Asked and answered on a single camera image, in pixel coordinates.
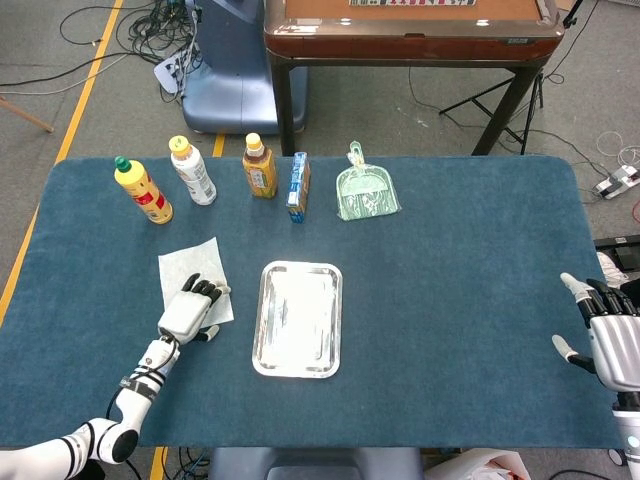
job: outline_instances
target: blue table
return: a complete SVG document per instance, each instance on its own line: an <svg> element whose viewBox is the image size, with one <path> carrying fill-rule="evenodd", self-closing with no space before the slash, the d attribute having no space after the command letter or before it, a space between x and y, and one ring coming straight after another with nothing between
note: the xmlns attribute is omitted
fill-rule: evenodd
<svg viewBox="0 0 640 480"><path fill-rule="evenodd" d="M157 255L216 236L236 320L192 344L151 409L142 445L613 447L613 396L551 344L587 337L560 272L598 277L571 168L548 157L370 159L403 210L336 216L346 159L312 159L307 220L285 188L252 198L238 159L208 159L219 198L191 202L167 159L145 161L175 208L148 222L112 159L49 177L0 330L0 444L27 445L104 415L156 337ZM280 185L290 160L279 159ZM251 365L260 274L273 260L344 276L342 362L327 380Z"/></svg>

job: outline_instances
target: white napkin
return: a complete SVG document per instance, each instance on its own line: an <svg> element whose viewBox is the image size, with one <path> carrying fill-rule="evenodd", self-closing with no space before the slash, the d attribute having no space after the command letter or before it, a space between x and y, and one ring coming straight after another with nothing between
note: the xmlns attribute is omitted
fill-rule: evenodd
<svg viewBox="0 0 640 480"><path fill-rule="evenodd" d="M164 308L167 308L176 292L182 289L184 282L194 273L200 274L196 283L208 280L216 285L227 285L215 237L202 245L158 255L158 266ZM202 326L209 327L232 320L231 297L222 295L207 313Z"/></svg>

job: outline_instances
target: dustpan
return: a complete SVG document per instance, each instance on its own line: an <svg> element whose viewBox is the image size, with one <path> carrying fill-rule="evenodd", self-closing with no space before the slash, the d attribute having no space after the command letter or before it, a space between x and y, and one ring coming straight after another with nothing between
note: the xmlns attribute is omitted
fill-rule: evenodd
<svg viewBox="0 0 640 480"><path fill-rule="evenodd" d="M338 216L345 221L391 215L400 210L389 172L364 161L362 146L351 142L347 158L353 164L336 179Z"/></svg>

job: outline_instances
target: white robotic arm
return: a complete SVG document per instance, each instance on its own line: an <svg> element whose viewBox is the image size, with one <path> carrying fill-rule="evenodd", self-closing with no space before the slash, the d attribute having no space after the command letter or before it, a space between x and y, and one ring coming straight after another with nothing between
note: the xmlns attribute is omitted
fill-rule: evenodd
<svg viewBox="0 0 640 480"><path fill-rule="evenodd" d="M589 334L593 358L580 355L560 335L553 344L569 363L598 376L618 394L613 415L631 477L640 480L640 316L624 293L597 280L561 279L571 290Z"/></svg>
<svg viewBox="0 0 640 480"><path fill-rule="evenodd" d="M210 341L217 325L201 329L211 306L231 290L198 274L185 283L158 322L160 339L151 342L134 372L120 381L106 418L95 418L65 437L14 451L0 451L0 480L65 480L79 475L89 460L120 464L138 444L142 422L178 360L179 346L192 340ZM116 405L119 422L110 419Z"/></svg>

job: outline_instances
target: small box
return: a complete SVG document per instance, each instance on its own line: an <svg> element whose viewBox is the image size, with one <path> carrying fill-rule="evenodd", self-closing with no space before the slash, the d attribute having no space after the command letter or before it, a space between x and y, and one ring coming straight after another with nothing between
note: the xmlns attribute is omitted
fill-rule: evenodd
<svg viewBox="0 0 640 480"><path fill-rule="evenodd" d="M291 183L287 196L287 208L293 223L304 222L304 213L307 209L307 196L309 195L309 181L311 167L307 154L298 152L293 156L293 168L291 169Z"/></svg>

